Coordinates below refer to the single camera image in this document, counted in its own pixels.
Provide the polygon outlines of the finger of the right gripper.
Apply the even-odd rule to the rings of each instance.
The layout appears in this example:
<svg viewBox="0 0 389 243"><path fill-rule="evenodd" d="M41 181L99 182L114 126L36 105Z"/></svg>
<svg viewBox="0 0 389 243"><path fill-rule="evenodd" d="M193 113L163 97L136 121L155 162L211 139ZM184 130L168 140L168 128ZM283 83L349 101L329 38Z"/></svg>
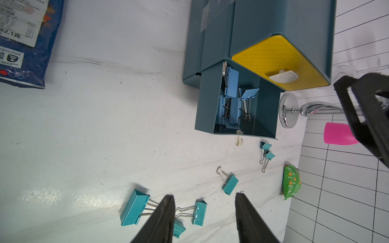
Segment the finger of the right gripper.
<svg viewBox="0 0 389 243"><path fill-rule="evenodd" d="M389 77L368 73L344 76L333 85L352 134L386 167L389 166L389 110L377 96L389 97Z"/></svg>

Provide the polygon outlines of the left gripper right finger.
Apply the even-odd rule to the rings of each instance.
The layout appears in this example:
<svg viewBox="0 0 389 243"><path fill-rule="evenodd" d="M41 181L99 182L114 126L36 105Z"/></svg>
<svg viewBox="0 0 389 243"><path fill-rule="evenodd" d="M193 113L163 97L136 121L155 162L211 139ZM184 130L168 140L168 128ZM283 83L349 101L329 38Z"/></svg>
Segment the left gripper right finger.
<svg viewBox="0 0 389 243"><path fill-rule="evenodd" d="M248 197L237 193L236 222L240 243L279 243Z"/></svg>

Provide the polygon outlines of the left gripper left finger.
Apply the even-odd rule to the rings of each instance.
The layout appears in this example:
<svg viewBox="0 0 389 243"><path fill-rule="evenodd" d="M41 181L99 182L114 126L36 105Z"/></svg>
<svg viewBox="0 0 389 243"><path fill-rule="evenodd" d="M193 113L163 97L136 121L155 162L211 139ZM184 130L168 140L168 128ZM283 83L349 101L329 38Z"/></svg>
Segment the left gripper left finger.
<svg viewBox="0 0 389 243"><path fill-rule="evenodd" d="M165 195L132 243L171 243L173 241L175 200Z"/></svg>

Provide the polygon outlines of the yellow top drawer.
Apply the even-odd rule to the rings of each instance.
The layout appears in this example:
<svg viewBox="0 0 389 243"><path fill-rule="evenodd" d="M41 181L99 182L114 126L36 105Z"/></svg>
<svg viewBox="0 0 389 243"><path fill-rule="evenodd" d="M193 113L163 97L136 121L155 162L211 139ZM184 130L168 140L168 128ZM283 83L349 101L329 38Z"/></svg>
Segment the yellow top drawer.
<svg viewBox="0 0 389 243"><path fill-rule="evenodd" d="M284 36L274 35L232 60L285 91L325 87L326 78Z"/></svg>

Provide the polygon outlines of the teal drawer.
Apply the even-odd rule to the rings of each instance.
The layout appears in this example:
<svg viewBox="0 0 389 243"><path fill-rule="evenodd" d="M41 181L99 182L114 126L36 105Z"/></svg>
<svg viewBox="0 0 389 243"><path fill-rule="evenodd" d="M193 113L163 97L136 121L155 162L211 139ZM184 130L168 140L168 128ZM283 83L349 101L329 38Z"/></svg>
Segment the teal drawer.
<svg viewBox="0 0 389 243"><path fill-rule="evenodd" d="M281 89L232 61L201 74L195 129L275 138Z"/></svg>

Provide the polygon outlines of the blue binder clip bottom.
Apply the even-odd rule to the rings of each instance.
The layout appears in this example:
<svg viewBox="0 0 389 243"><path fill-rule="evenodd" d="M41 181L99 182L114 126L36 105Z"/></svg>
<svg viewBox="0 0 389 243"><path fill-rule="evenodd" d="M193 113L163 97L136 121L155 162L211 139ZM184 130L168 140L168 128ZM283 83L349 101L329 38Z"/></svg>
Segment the blue binder clip bottom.
<svg viewBox="0 0 389 243"><path fill-rule="evenodd" d="M230 130L240 130L240 126L239 124L231 124L229 122L229 120L224 120L223 121L223 125L225 125L226 129L230 129Z"/></svg>

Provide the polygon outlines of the blue binder clip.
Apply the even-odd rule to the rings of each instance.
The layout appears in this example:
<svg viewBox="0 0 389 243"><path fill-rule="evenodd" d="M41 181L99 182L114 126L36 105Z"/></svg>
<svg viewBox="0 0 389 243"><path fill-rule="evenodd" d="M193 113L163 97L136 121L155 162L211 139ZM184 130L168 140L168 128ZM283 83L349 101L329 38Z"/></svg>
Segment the blue binder clip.
<svg viewBox="0 0 389 243"><path fill-rule="evenodd" d="M224 80L225 98L237 98L239 72L232 67L227 66L227 63L225 62L222 77Z"/></svg>
<svg viewBox="0 0 389 243"><path fill-rule="evenodd" d="M218 109L216 114L216 125L223 125L224 124L224 115L225 115L225 98L223 95L219 96L219 102L218 102Z"/></svg>
<svg viewBox="0 0 389 243"><path fill-rule="evenodd" d="M229 120L224 120L223 121L223 125L225 125L226 129L230 129L230 130L240 130L240 126L239 124L231 124L229 122Z"/></svg>
<svg viewBox="0 0 389 243"><path fill-rule="evenodd" d="M250 122L251 121L251 100L255 98L255 95L258 93L259 88L252 88L252 89L243 89L239 88L239 95L240 100L242 102L242 108L240 110L244 114L244 121Z"/></svg>

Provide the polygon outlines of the blue binder clip low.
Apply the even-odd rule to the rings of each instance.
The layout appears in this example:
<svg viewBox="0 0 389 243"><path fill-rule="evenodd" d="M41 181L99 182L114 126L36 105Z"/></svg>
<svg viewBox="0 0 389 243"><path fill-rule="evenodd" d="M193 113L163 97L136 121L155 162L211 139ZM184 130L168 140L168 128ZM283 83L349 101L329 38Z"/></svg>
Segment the blue binder clip low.
<svg viewBox="0 0 389 243"><path fill-rule="evenodd" d="M229 120L231 124L240 124L240 104L241 101L239 98L228 98L225 105L228 114L225 115L224 120Z"/></svg>

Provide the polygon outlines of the blue binder clip top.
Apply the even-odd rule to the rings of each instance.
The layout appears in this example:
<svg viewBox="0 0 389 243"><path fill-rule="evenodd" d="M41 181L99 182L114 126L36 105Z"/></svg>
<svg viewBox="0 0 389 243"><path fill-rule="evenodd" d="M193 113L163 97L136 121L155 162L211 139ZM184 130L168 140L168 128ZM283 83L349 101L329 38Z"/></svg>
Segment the blue binder clip top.
<svg viewBox="0 0 389 243"><path fill-rule="evenodd" d="M218 109L216 114L216 125L223 125L224 124L224 115L225 115L225 98L223 95L219 96L219 102L218 102Z"/></svg>

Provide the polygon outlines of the teal shiny binder clip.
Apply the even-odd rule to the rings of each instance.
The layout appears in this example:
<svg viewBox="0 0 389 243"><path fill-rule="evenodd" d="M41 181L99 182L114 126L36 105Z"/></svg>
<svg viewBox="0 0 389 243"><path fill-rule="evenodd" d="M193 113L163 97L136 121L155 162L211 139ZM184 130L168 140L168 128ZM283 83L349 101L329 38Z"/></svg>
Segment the teal shiny binder clip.
<svg viewBox="0 0 389 243"><path fill-rule="evenodd" d="M183 223L177 219L174 221L174 229L173 229L173 236L175 238L180 238L182 233L186 231L186 228L184 227Z"/></svg>

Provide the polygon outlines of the teal binder clip front left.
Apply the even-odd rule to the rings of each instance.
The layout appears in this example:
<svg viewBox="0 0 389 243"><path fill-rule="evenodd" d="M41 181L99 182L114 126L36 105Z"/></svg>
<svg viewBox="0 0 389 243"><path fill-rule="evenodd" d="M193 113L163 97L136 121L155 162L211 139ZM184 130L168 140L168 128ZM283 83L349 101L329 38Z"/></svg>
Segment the teal binder clip front left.
<svg viewBox="0 0 389 243"><path fill-rule="evenodd" d="M120 216L121 225L137 225L142 216L150 216L159 203L151 200L149 194L133 190Z"/></svg>

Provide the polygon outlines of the teal binder clip centre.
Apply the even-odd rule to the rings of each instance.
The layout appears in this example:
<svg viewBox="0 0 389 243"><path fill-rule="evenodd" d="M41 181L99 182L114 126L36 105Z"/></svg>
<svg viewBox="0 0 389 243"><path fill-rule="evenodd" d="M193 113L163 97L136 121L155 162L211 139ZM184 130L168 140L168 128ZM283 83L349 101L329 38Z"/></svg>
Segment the teal binder clip centre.
<svg viewBox="0 0 389 243"><path fill-rule="evenodd" d="M175 219L180 217L191 218L193 225L203 226L206 216L207 203L204 200L198 200L193 206L175 209Z"/></svg>

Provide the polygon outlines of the teal binder clip upright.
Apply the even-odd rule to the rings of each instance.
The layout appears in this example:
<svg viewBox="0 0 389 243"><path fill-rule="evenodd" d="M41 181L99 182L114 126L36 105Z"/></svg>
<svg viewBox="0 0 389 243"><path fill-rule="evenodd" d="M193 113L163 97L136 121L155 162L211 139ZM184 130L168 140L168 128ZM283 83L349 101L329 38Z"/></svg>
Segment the teal binder clip upright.
<svg viewBox="0 0 389 243"><path fill-rule="evenodd" d="M219 166L216 169L216 173L220 176L220 178L223 182L222 190L224 191L224 193L227 195L231 195L239 182L236 175L233 173L231 173L231 174L226 173L223 170L222 166Z"/></svg>

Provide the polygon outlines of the teal binder clip right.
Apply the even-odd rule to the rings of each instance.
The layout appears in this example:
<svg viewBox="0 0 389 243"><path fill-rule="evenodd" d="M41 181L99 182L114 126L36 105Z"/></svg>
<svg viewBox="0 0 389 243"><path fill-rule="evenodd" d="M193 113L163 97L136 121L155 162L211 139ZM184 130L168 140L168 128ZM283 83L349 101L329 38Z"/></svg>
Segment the teal binder clip right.
<svg viewBox="0 0 389 243"><path fill-rule="evenodd" d="M263 157L263 168L262 168L262 173L265 173L266 171L266 168L269 164L269 162L275 157L275 155L270 151L270 150L266 150L265 153L264 153L264 157Z"/></svg>

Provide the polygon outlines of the teal binder clip upper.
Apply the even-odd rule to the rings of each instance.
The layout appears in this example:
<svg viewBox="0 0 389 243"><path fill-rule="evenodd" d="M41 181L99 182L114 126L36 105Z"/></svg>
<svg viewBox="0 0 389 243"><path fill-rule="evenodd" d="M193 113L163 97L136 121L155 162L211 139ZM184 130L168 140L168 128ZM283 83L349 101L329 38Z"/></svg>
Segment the teal binder clip upper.
<svg viewBox="0 0 389 243"><path fill-rule="evenodd" d="M262 141L260 142L260 148L262 150L262 155L261 155L261 159L260 159L260 162L259 162L260 165L263 164L264 158L267 155L267 153L270 152L270 148L271 147L272 147L272 145L269 144L269 143L262 142Z"/></svg>

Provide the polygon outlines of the teal drawer cabinet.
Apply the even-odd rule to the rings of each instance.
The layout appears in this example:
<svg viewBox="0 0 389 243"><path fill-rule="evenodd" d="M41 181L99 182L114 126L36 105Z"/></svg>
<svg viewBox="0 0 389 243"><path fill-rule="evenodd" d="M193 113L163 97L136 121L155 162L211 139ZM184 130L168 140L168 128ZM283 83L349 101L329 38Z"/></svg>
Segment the teal drawer cabinet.
<svg viewBox="0 0 389 243"><path fill-rule="evenodd" d="M282 35L330 85L335 15L336 1L192 1L183 82L198 88L205 69Z"/></svg>

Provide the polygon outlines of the clear glass on rack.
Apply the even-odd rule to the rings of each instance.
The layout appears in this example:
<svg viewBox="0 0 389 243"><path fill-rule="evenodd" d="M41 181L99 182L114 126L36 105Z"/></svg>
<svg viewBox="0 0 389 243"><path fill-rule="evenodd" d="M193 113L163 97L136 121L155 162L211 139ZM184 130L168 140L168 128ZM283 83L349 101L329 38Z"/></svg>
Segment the clear glass on rack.
<svg viewBox="0 0 389 243"><path fill-rule="evenodd" d="M363 75L371 72L379 73L386 72L386 70L389 69L389 65L382 65L374 68L367 68L367 69L360 69L356 70L350 66L347 65L336 65L332 68L332 83L334 84L336 81L338 81L340 78L344 76L350 76L353 78L361 78Z"/></svg>

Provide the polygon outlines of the magenta plastic wine glass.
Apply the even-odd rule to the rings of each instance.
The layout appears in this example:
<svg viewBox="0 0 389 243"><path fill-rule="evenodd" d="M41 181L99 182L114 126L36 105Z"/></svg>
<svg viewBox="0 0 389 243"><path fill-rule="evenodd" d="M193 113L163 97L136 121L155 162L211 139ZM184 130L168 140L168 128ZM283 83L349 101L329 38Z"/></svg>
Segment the magenta plastic wine glass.
<svg viewBox="0 0 389 243"><path fill-rule="evenodd" d="M324 143L332 145L354 145L359 141L354 137L347 124L326 123L324 129Z"/></svg>

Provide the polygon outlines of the green snack packet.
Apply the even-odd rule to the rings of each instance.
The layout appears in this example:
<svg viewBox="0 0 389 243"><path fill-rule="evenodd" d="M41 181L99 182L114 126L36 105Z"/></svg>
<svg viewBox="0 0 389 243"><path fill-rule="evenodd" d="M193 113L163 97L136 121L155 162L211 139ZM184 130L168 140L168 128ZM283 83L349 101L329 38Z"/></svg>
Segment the green snack packet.
<svg viewBox="0 0 389 243"><path fill-rule="evenodd" d="M284 167L283 193L285 200L294 197L301 189L300 171L293 165Z"/></svg>

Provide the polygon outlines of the silver glass rack stand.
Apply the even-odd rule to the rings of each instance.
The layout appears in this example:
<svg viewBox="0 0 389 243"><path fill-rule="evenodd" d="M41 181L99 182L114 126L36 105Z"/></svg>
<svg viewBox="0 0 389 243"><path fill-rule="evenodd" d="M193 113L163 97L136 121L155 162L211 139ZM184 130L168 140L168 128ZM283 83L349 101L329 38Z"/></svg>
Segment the silver glass rack stand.
<svg viewBox="0 0 389 243"><path fill-rule="evenodd" d="M295 127L300 117L310 117L315 114L342 115L344 120L347 120L341 105L323 101L313 101L299 105L297 97L292 93L287 93L281 97L278 113L280 123L286 129Z"/></svg>

